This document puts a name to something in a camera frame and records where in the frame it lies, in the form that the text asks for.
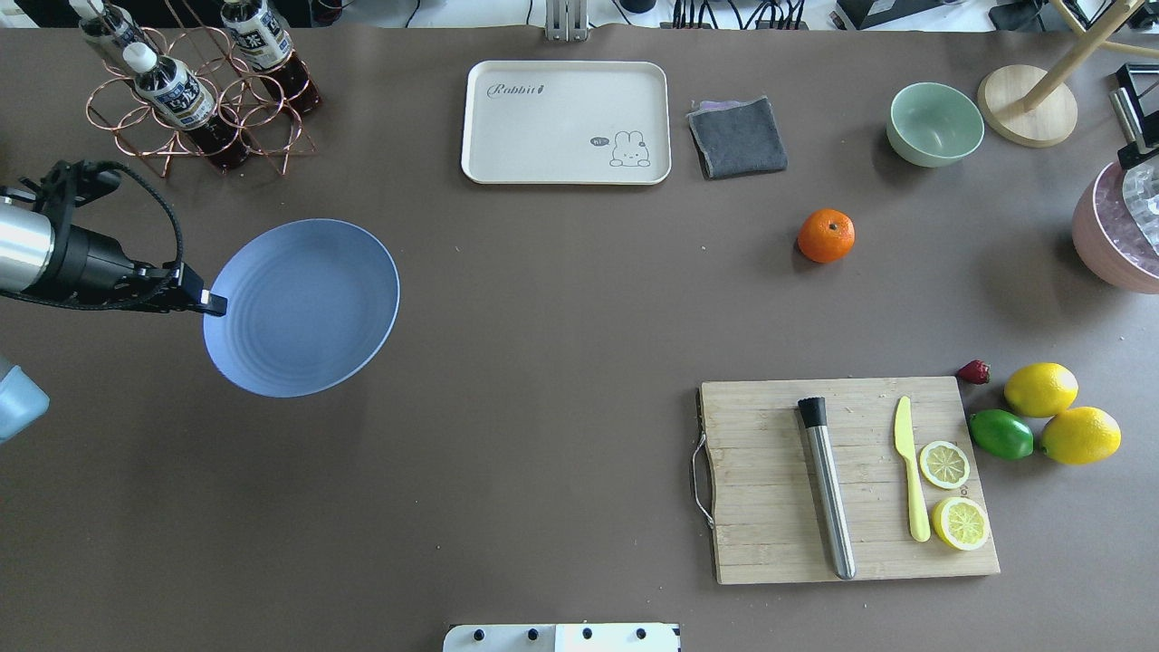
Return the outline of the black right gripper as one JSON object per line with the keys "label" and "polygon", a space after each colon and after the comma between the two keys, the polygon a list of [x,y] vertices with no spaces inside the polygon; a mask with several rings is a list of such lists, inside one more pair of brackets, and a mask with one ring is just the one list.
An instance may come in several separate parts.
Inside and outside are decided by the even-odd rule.
{"label": "black right gripper", "polygon": [[1111,107],[1127,141],[1117,152],[1118,167],[1129,170],[1145,164],[1158,153],[1158,65],[1125,63],[1116,71],[1115,80],[1117,88],[1110,94]]}

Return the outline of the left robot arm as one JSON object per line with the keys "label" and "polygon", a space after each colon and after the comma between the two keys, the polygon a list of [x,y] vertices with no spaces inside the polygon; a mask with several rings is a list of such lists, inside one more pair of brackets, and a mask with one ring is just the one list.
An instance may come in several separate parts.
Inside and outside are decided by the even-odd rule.
{"label": "left robot arm", "polygon": [[[158,202],[175,239],[174,261],[129,259],[121,241],[74,222],[74,212],[132,178]],[[224,317],[228,300],[185,263],[185,236],[169,202],[121,162],[59,161],[41,178],[3,186],[1,286],[20,302],[74,312],[199,312]]]}

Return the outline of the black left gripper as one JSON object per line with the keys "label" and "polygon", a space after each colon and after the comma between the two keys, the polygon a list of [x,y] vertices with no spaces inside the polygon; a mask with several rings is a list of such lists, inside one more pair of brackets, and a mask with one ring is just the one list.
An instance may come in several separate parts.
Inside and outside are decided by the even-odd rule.
{"label": "black left gripper", "polygon": [[[163,210],[177,254],[162,265],[129,259],[121,241],[74,224],[74,212],[138,183]],[[185,264],[185,239],[169,202],[115,161],[59,161],[41,180],[20,180],[19,300],[78,312],[201,312],[224,317],[228,300]]]}

